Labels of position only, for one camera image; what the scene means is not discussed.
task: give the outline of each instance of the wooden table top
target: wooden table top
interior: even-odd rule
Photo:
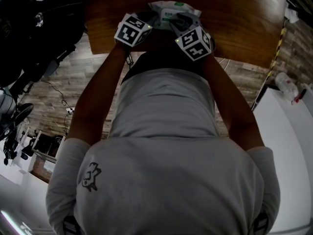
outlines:
[[[84,0],[93,54],[108,53],[125,13],[149,10],[159,0]],[[269,67],[275,56],[286,0],[173,0],[201,10],[201,22],[216,40],[215,56]],[[172,43],[168,31],[154,32],[134,51],[148,51]]]

